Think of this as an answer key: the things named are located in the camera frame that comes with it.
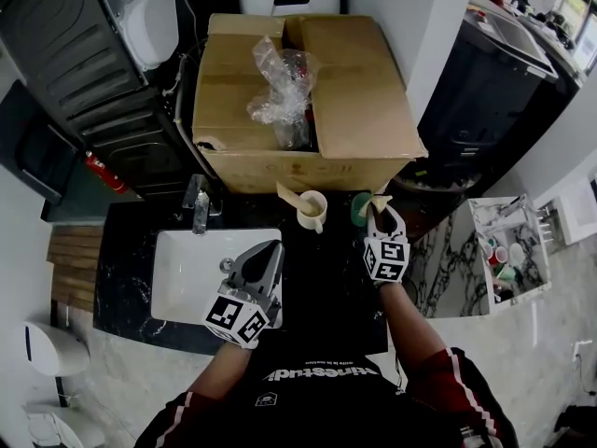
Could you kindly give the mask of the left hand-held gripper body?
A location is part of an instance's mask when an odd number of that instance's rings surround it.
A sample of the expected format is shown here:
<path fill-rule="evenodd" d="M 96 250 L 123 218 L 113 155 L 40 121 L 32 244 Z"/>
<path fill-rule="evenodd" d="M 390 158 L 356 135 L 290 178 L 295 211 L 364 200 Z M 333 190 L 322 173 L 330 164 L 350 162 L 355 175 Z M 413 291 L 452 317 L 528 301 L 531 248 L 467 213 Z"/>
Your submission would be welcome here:
<path fill-rule="evenodd" d="M 225 278 L 208 303 L 202 324 L 226 342 L 256 348 L 265 329 L 279 329 L 283 324 L 280 283 L 280 275 L 257 287 Z"/>

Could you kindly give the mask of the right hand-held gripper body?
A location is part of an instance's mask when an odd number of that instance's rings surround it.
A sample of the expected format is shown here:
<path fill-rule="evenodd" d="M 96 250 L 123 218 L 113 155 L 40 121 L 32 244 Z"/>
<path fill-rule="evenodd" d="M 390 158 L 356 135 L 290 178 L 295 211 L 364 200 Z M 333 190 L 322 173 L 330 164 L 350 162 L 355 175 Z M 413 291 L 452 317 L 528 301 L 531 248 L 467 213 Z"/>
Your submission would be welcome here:
<path fill-rule="evenodd" d="M 372 232 L 365 237 L 364 244 L 363 260 L 370 279 L 400 283 L 410 260 L 410 244 L 405 233 Z"/>

